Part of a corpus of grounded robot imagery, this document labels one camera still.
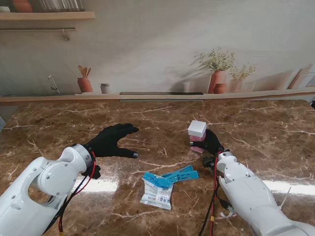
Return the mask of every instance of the clay pot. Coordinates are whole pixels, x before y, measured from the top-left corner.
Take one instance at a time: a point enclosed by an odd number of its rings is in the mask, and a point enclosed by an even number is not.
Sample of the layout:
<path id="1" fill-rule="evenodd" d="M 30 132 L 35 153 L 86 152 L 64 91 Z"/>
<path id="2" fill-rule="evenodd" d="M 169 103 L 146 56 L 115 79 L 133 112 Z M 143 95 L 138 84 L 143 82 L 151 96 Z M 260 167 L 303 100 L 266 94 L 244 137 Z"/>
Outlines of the clay pot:
<path id="1" fill-rule="evenodd" d="M 13 6 L 18 12 L 33 12 L 32 5 L 27 0 L 13 0 Z"/>
<path id="2" fill-rule="evenodd" d="M 231 80 L 228 83 L 227 91 L 228 92 L 239 92 L 242 88 L 242 85 L 243 85 L 243 81 Z"/>
<path id="3" fill-rule="evenodd" d="M 215 88 L 213 89 L 213 93 L 215 94 L 224 93 L 226 86 L 227 84 L 216 84 Z"/>
<path id="4" fill-rule="evenodd" d="M 224 84 L 226 79 L 226 71 L 225 70 L 217 70 L 211 76 L 211 81 L 208 89 L 208 93 L 213 93 L 213 89 L 216 84 Z"/>
<path id="5" fill-rule="evenodd" d="M 93 92 L 91 82 L 88 80 L 88 78 L 78 78 L 78 85 L 81 92 Z"/>

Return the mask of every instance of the marble countertop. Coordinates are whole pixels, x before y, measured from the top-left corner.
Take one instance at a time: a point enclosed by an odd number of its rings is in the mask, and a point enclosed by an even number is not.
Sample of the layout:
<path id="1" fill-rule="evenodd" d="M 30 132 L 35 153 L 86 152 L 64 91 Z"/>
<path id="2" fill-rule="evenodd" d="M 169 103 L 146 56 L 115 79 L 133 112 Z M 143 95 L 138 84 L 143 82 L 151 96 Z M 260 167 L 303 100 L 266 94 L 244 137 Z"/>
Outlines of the marble countertop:
<path id="1" fill-rule="evenodd" d="M 193 120 L 207 122 L 239 162 L 259 175 L 278 204 L 292 186 L 283 212 L 315 225 L 315 110 L 305 101 L 205 101 L 34 104 L 19 107 L 0 133 L 0 194 L 34 159 L 56 160 L 71 144 L 85 143 L 116 123 L 140 129 L 120 141 L 137 159 L 98 158 L 101 178 L 73 198 L 63 218 L 69 236 L 197 235 L 213 193 L 213 175 L 202 166 L 206 155 L 188 145 Z M 141 177 L 193 165 L 200 179 L 174 185 L 171 210 L 140 203 Z M 44 198 L 35 189 L 35 199 Z M 239 216 L 216 211 L 216 236 L 251 236 Z M 46 234 L 55 236 L 57 224 Z M 209 233 L 209 224 L 204 235 Z"/>

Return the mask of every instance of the small white box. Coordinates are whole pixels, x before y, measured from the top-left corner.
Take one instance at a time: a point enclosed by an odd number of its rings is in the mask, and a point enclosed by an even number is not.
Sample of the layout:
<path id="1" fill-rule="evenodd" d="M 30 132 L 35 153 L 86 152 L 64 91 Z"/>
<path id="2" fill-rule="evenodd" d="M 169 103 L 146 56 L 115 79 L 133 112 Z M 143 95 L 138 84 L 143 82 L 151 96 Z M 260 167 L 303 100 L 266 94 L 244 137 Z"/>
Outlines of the small white box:
<path id="1" fill-rule="evenodd" d="M 207 123 L 193 120 L 188 128 L 188 134 L 202 138 L 207 129 Z"/>

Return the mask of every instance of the robotic hand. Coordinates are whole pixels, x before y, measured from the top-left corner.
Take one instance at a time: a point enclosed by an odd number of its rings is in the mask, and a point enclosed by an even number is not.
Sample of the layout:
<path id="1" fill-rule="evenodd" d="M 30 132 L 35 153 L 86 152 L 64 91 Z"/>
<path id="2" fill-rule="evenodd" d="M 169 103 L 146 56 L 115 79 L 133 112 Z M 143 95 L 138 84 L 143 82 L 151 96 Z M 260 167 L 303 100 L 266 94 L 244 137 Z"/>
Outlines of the robotic hand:
<path id="1" fill-rule="evenodd" d="M 138 130 L 132 124 L 110 126 L 85 145 L 66 147 L 56 161 L 44 157 L 32 161 L 0 196 L 0 236 L 42 235 L 58 217 L 78 174 L 91 176 L 93 153 L 95 157 L 138 157 L 135 151 L 117 147 L 121 138 Z M 51 196 L 47 203 L 29 198 L 31 184 Z"/>
<path id="2" fill-rule="evenodd" d="M 224 150 L 217 136 L 206 131 L 202 142 L 191 142 L 191 146 L 208 150 L 218 156 L 219 183 L 234 211 L 247 221 L 258 236 L 314 236 L 315 227 L 288 219 L 270 189 L 250 169 L 238 163 L 229 150 Z"/>

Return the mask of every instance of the wooden shelf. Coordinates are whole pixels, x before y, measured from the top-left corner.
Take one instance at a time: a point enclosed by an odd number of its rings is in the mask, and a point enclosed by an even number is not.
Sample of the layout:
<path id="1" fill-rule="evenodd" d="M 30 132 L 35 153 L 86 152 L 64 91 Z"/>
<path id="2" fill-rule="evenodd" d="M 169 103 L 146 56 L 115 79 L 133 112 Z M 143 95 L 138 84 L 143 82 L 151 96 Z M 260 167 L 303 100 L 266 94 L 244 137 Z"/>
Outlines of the wooden shelf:
<path id="1" fill-rule="evenodd" d="M 124 101 L 124 100 L 249 100 L 258 98 L 272 97 L 291 97 L 315 94 L 315 88 L 300 88 L 287 90 L 270 90 L 256 92 L 236 92 L 223 94 L 204 94 L 204 95 L 55 95 L 41 97 L 0 97 L 0 106 L 21 105 L 30 102 L 97 102 L 97 101 Z"/>
<path id="2" fill-rule="evenodd" d="M 47 13 L 0 13 L 0 21 L 53 21 L 95 19 L 92 11 Z"/>

